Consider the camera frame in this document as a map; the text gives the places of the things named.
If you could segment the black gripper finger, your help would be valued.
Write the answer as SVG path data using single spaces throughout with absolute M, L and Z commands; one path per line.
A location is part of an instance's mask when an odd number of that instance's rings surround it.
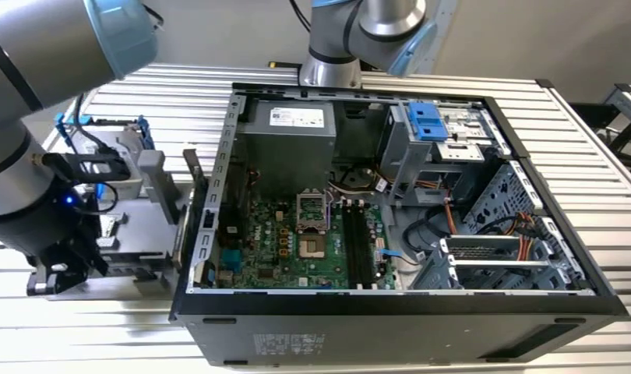
M 86 278 L 87 268 L 85 267 L 55 271 L 39 264 L 29 275 L 25 293 L 27 295 L 57 295 L 81 284 Z
M 103 277 L 109 271 L 109 264 L 102 259 L 101 249 L 97 244 L 97 239 L 101 237 L 101 219 L 99 217 L 89 217 L 86 219 L 86 223 L 91 232 L 93 264 L 94 264 L 97 272 Z

